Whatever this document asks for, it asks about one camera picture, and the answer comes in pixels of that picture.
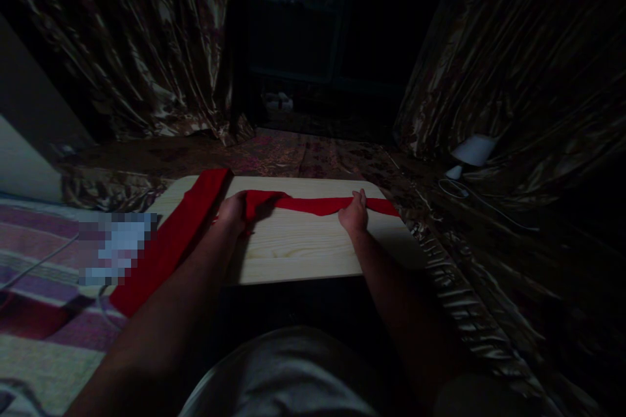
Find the white lamp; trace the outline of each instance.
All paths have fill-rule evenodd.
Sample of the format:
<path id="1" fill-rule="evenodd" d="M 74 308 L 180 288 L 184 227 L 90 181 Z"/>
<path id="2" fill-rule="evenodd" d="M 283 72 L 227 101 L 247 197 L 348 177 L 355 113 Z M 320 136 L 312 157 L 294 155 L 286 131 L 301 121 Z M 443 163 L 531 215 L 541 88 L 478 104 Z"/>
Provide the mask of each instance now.
<path id="1" fill-rule="evenodd" d="M 472 166 L 482 166 L 489 158 L 489 155 L 496 146 L 497 140 L 493 137 L 488 137 L 481 134 L 474 134 L 465 142 L 461 143 L 453 152 L 457 160 L 464 163 L 471 164 Z M 450 179 L 459 179 L 463 167 L 456 165 L 450 169 L 445 175 Z"/>

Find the wooden board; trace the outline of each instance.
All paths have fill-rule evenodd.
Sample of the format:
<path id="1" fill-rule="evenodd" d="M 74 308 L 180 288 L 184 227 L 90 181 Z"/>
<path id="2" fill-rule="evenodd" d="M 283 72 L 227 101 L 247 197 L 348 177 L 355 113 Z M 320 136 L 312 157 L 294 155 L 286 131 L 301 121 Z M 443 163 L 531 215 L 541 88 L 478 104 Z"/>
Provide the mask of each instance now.
<path id="1" fill-rule="evenodd" d="M 197 176 L 174 182 L 147 212 L 162 215 L 160 224 L 180 203 Z M 246 189 L 284 191 L 293 197 L 349 197 L 365 189 L 368 197 L 384 198 L 370 182 L 330 179 L 235 177 L 227 196 Z M 426 264 L 426 255 L 399 217 L 368 210 L 368 229 L 404 266 L 416 269 Z M 242 240 L 227 275 L 230 284 L 265 283 L 351 276 L 361 267 L 336 214 L 324 217 L 275 208 L 259 221 L 252 235 Z"/>

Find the red scarf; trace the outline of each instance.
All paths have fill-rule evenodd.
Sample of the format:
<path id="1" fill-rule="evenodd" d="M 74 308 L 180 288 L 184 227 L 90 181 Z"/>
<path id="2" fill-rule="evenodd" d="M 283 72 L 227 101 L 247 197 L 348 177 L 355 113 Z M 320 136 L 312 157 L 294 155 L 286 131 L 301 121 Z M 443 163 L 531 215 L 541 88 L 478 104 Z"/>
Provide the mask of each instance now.
<path id="1" fill-rule="evenodd" d="M 211 209 L 216 209 L 216 199 L 224 182 L 231 176 L 229 169 L 208 169 L 202 171 L 198 180 L 170 217 L 158 229 L 156 239 L 147 241 L 143 258 L 120 281 L 111 295 L 111 303 L 123 314 L 130 317 L 152 295 L 156 289 L 178 267 L 189 254 L 191 243 L 196 238 Z M 332 197 L 328 199 L 294 199 L 284 192 L 249 190 L 246 192 L 246 226 L 254 223 L 257 209 L 265 203 L 273 203 L 280 209 L 297 210 L 318 216 L 330 215 L 347 207 L 352 197 Z M 368 209 L 386 215 L 399 216 L 394 206 L 386 199 L 367 199 Z"/>

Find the finger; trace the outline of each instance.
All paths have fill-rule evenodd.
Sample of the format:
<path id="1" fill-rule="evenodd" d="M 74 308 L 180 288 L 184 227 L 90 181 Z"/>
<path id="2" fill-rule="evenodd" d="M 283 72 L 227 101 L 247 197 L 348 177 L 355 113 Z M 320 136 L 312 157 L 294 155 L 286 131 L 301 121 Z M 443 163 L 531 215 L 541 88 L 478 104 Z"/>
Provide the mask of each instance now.
<path id="1" fill-rule="evenodd" d="M 248 193 L 248 191 L 239 191 L 237 192 L 235 195 L 232 195 L 231 198 L 232 199 L 245 199 L 246 198 L 246 194 Z"/>

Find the curtain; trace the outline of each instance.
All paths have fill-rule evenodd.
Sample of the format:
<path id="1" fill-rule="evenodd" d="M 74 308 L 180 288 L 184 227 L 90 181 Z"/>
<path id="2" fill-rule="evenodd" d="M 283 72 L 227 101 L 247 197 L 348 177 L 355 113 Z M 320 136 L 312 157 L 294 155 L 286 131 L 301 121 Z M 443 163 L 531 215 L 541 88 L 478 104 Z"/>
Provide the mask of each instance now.
<path id="1" fill-rule="evenodd" d="M 231 102 L 228 0 L 19 0 L 118 140 L 253 135 Z"/>
<path id="2" fill-rule="evenodd" d="M 555 200 L 626 149 L 625 25 L 623 0 L 443 0 L 396 140 L 454 164 L 472 134 L 496 137 L 466 178 L 511 209 Z"/>

